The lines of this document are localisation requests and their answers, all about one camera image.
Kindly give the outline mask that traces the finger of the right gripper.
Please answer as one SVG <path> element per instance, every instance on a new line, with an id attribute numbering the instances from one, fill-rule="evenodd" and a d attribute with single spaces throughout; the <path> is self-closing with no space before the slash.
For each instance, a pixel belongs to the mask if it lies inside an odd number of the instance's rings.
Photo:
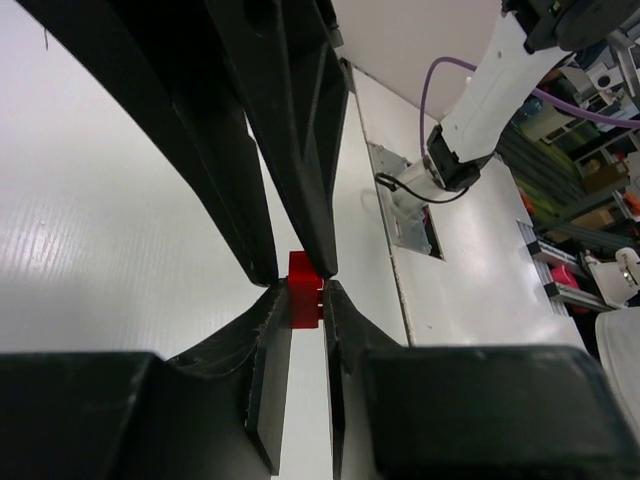
<path id="1" fill-rule="evenodd" d="M 257 146 L 201 1 L 24 1 L 193 190 L 251 283 L 278 279 Z"/>
<path id="2" fill-rule="evenodd" d="M 329 1 L 209 1 L 225 64 L 316 273 L 338 271 L 333 191 L 348 85 Z"/>

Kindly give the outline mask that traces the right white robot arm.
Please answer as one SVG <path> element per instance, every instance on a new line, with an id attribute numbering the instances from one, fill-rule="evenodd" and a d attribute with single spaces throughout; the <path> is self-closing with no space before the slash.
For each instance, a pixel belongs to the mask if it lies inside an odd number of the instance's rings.
<path id="1" fill-rule="evenodd" d="M 470 187 L 538 82 L 635 1 L 505 1 L 453 110 L 423 139 L 441 193 Z M 315 271 L 337 273 L 332 197 L 348 83 L 328 1 L 27 1 L 194 191 L 250 282 L 279 278 L 269 172 Z"/>

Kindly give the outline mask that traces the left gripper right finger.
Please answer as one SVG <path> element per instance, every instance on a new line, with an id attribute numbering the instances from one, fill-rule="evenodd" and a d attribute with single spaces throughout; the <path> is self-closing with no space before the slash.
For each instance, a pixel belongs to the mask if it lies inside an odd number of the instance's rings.
<path id="1" fill-rule="evenodd" d="M 337 479 L 635 479 L 600 364 L 564 345 L 405 347 L 323 291 Z"/>

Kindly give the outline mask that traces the small red lego brick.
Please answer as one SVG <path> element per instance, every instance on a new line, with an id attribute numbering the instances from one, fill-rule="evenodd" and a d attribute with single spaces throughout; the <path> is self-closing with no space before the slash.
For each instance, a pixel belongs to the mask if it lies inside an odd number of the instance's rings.
<path id="1" fill-rule="evenodd" d="M 304 251 L 291 251 L 287 284 L 290 292 L 291 327 L 316 329 L 323 319 L 324 280 Z"/>

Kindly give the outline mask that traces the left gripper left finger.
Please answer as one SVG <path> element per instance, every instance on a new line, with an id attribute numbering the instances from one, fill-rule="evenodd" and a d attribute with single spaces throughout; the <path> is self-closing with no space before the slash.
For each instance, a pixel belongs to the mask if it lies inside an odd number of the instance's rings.
<path id="1" fill-rule="evenodd" d="M 1 358 L 5 479 L 268 479 L 280 470 L 292 331 L 271 286 L 188 350 Z"/>

